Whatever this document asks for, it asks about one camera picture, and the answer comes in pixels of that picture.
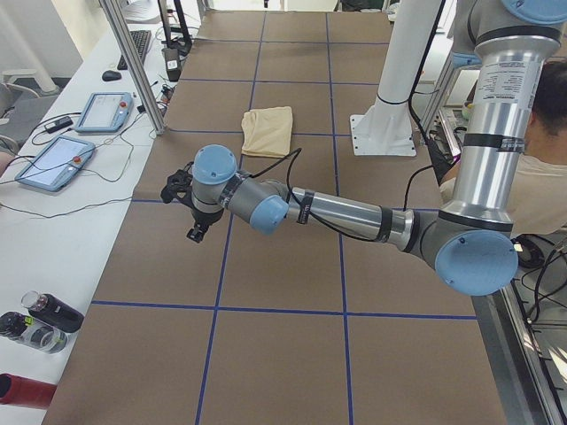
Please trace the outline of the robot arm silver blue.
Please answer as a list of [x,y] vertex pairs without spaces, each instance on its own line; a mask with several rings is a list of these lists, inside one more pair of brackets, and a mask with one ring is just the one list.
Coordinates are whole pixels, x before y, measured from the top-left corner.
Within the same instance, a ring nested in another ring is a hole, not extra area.
[[461,157],[440,192],[426,146],[409,135],[409,95],[439,14],[437,1],[408,1],[392,31],[369,110],[337,139],[336,180],[318,189],[314,153],[254,158],[219,144],[191,150],[159,200],[190,209],[201,241],[224,218],[259,236],[293,223],[345,240],[388,243],[422,260],[453,290],[483,296],[517,271],[512,238],[550,234],[566,222],[566,124],[544,117],[538,87],[560,49],[563,1],[460,1],[448,63],[480,71]]

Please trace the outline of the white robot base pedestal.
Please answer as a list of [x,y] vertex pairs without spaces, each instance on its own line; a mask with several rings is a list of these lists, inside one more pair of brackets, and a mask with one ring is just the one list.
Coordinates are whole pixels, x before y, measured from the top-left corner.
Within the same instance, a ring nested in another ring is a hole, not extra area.
[[408,103],[442,10],[441,1],[400,3],[375,103],[365,114],[350,117],[356,156],[416,155]]

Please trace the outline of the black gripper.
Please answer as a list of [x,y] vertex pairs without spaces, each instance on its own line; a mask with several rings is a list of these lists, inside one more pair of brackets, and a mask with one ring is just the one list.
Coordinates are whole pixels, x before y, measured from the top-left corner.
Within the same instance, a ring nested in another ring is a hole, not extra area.
[[202,242],[207,230],[222,217],[222,209],[217,205],[198,206],[198,200],[193,196],[191,167],[189,162],[182,169],[167,177],[166,186],[161,190],[160,197],[163,203],[170,204],[174,199],[191,209],[194,226],[187,233],[193,242]]

